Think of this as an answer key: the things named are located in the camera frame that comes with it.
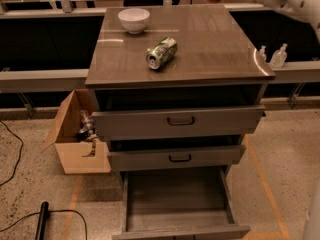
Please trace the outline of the grey top drawer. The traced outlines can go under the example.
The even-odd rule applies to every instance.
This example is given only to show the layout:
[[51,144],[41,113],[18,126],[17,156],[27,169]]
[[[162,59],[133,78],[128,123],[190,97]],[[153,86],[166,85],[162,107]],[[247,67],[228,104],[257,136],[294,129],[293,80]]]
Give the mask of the grey top drawer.
[[111,111],[92,114],[105,141],[243,135],[255,131],[264,107]]

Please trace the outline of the small clear pump bottle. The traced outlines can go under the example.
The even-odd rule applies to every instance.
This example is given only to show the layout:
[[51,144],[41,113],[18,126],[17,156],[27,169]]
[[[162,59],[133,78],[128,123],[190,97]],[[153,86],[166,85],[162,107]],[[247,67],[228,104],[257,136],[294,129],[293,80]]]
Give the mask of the small clear pump bottle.
[[266,55],[266,46],[262,45],[259,54],[263,57],[264,61],[267,60],[267,55]]

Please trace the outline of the white ceramic bowl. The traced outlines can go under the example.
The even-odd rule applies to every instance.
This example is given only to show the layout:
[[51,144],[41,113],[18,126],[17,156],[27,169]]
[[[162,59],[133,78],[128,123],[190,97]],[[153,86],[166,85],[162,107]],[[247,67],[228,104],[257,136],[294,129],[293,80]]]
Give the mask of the white ceramic bowl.
[[141,8],[124,9],[118,13],[122,27],[129,33],[141,33],[149,22],[150,12]]

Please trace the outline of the clear sanitizer pump bottle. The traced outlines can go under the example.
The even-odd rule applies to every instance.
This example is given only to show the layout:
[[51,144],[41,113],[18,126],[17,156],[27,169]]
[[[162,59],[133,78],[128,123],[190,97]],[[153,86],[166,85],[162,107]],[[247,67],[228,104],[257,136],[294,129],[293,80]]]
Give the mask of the clear sanitizer pump bottle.
[[272,58],[270,60],[270,65],[272,67],[280,68],[284,65],[287,58],[287,44],[283,43],[282,46],[273,53]]

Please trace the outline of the green soda can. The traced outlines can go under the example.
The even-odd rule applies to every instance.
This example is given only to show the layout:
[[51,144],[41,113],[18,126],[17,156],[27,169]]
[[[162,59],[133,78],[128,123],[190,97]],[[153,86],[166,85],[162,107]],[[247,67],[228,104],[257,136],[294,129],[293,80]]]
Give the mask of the green soda can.
[[166,37],[146,51],[147,65],[152,70],[158,70],[175,56],[177,50],[176,40],[172,37]]

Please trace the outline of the grey middle drawer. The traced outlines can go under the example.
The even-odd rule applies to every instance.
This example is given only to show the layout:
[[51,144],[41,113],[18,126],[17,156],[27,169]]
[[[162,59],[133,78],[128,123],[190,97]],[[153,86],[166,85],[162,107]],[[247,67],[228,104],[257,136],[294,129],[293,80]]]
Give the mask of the grey middle drawer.
[[114,171],[140,171],[173,168],[194,168],[238,164],[244,145],[186,149],[163,149],[109,152]]

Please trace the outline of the grey metal railing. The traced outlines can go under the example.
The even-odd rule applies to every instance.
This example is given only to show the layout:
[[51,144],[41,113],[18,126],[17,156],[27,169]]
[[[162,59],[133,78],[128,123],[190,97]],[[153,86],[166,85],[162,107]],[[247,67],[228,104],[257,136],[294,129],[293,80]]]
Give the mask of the grey metal railing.
[[[319,80],[319,61],[287,62],[280,68],[263,60],[234,13],[262,14],[249,3],[151,7],[150,22],[138,34],[121,26],[118,8],[104,19],[88,69],[8,71],[1,91],[58,92],[76,88],[133,89],[245,83],[305,83]],[[166,37],[176,40],[175,56],[158,70],[149,68],[146,51]]]

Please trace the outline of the grey drawer cabinet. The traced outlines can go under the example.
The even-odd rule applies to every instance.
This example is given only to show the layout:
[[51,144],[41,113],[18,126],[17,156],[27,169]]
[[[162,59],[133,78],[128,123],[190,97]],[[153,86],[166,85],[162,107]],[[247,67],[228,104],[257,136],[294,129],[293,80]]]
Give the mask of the grey drawer cabinet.
[[86,79],[123,179],[112,240],[244,237],[226,176],[263,114],[273,71],[221,5],[153,7],[137,35],[118,16],[107,10]]

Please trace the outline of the grey open bottom drawer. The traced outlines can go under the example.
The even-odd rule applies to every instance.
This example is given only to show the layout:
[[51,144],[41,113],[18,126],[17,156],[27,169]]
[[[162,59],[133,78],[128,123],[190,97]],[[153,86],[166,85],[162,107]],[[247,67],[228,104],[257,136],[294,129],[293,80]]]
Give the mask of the grey open bottom drawer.
[[123,177],[122,229],[112,240],[241,240],[249,231],[222,168],[133,171]]

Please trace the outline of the cardboard box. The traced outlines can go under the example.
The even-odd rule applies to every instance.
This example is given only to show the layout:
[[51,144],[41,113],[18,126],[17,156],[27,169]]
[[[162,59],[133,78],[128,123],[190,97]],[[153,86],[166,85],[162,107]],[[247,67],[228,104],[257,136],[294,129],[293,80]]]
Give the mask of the cardboard box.
[[87,89],[72,91],[61,103],[42,150],[54,146],[66,174],[109,173],[106,143],[97,140],[93,144],[77,139],[82,110],[89,114],[94,110]]

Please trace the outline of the crushed cans in box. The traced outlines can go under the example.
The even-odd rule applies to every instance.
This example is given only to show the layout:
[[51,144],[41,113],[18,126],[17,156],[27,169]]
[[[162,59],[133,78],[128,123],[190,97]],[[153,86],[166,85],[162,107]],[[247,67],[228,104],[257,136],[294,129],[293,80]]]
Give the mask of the crushed cans in box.
[[98,141],[94,120],[87,110],[80,111],[80,129],[78,130],[76,137],[79,141],[84,142]]

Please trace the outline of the black power strip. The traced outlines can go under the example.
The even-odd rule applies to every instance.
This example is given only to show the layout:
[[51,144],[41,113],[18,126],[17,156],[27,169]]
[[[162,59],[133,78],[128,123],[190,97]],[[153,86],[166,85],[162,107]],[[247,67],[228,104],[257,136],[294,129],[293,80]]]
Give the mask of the black power strip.
[[50,217],[49,203],[45,201],[41,204],[41,207],[40,207],[35,240],[44,240],[46,222],[49,217]]

